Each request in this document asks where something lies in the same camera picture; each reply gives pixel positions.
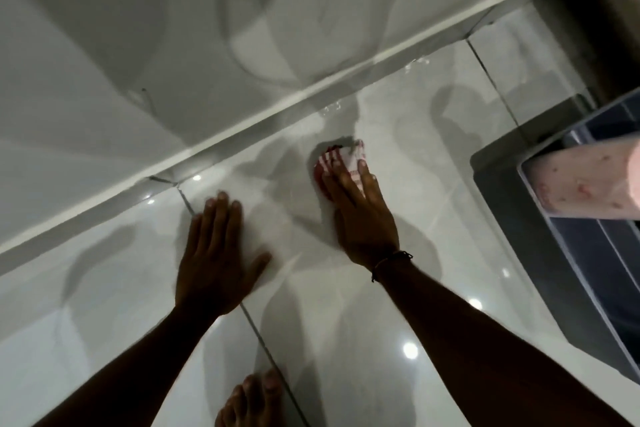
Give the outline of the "person's bare foot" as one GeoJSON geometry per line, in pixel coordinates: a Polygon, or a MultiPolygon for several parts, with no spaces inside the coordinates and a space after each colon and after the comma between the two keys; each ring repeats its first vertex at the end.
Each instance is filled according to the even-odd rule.
{"type": "Polygon", "coordinates": [[[249,375],[235,386],[214,427],[285,427],[283,395],[276,369],[249,375]]]}

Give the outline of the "white baseboard strip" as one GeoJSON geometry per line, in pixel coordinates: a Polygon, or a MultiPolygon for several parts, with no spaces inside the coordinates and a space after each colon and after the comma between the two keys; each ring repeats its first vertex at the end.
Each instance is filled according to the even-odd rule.
{"type": "Polygon", "coordinates": [[[290,108],[297,110],[304,105],[310,105],[320,96],[325,96],[329,91],[337,91],[343,86],[348,92],[353,92],[350,87],[351,84],[355,85],[357,83],[361,86],[366,86],[380,79],[382,70],[395,71],[409,64],[412,58],[431,54],[448,44],[467,37],[468,34],[473,33],[475,29],[488,22],[488,15],[494,8],[509,1],[511,0],[484,0],[479,2],[470,9],[425,29],[404,42],[375,54],[364,62],[343,69],[312,84],[308,88],[286,96],[271,107],[251,115],[227,130],[220,131],[192,148],[181,151],[177,155],[157,164],[139,169],[137,173],[128,176],[125,180],[120,180],[100,193],[94,194],[81,203],[59,213],[52,219],[44,221],[36,227],[26,230],[20,236],[0,244],[0,261],[16,261],[18,264],[28,261],[29,259],[13,259],[12,256],[16,253],[21,253],[23,248],[27,251],[30,250],[31,243],[40,253],[48,250],[51,248],[51,245],[46,243],[49,236],[65,239],[66,235],[72,235],[71,232],[66,232],[67,223],[75,220],[77,216],[87,212],[92,213],[94,209],[103,203],[118,201],[122,195],[126,196],[133,188],[142,188],[148,182],[158,181],[162,172],[173,171],[179,164],[193,160],[197,154],[207,151],[218,143],[234,137],[257,124],[273,119],[274,116],[280,117],[289,113],[290,108]]]}

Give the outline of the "red white striped cloth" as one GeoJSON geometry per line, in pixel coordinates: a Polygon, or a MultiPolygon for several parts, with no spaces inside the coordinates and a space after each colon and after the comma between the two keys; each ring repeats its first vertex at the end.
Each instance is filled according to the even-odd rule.
{"type": "Polygon", "coordinates": [[[316,164],[314,164],[313,167],[313,177],[321,194],[329,202],[333,202],[333,199],[324,184],[323,175],[324,173],[331,173],[333,164],[337,161],[344,164],[344,167],[348,170],[351,176],[351,180],[353,180],[360,192],[364,194],[364,187],[358,167],[360,161],[366,161],[364,141],[357,139],[353,144],[336,144],[329,146],[316,160],[316,164]]]}

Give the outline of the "person's right hand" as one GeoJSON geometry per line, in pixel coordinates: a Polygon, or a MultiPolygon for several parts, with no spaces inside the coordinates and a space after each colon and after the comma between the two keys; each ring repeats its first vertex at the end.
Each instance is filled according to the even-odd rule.
{"type": "Polygon", "coordinates": [[[353,263],[372,272],[401,249],[394,216],[382,193],[381,204],[367,201],[340,161],[331,174],[341,188],[341,208],[334,212],[338,242],[353,263]]]}

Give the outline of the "person's left forearm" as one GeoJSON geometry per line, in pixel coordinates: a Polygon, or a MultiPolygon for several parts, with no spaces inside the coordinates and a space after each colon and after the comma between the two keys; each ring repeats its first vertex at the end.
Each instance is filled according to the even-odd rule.
{"type": "Polygon", "coordinates": [[[204,334],[238,305],[175,306],[33,427],[151,427],[204,334]]]}

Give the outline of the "person's left hand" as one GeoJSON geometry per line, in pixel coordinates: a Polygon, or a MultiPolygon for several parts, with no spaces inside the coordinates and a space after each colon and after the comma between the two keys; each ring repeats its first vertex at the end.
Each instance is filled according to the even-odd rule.
{"type": "Polygon", "coordinates": [[[242,294],[243,272],[252,261],[243,257],[243,207],[229,198],[229,214],[225,246],[214,249],[214,213],[216,197],[210,197],[201,213],[200,240],[195,254],[186,254],[179,264],[175,289],[175,304],[192,318],[211,325],[217,318],[238,307],[246,296],[242,294]]]}

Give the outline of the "dark wooden furniture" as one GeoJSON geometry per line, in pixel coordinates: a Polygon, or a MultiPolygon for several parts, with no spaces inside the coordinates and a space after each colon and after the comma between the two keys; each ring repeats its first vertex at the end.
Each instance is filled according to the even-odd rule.
{"type": "Polygon", "coordinates": [[[598,105],[640,87],[640,0],[533,0],[598,105]]]}

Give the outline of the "person's right forearm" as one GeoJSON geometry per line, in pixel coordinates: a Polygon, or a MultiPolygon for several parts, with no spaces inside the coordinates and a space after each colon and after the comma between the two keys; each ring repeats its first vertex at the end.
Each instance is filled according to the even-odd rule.
{"type": "Polygon", "coordinates": [[[471,427],[632,427],[545,353],[424,274],[404,252],[372,271],[471,427]]]}

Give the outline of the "pink floral mattress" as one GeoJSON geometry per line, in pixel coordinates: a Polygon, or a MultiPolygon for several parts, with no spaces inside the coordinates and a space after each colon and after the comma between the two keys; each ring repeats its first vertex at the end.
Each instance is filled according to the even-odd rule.
{"type": "Polygon", "coordinates": [[[537,156],[524,173],[551,216],[640,221],[640,136],[537,156]]]}

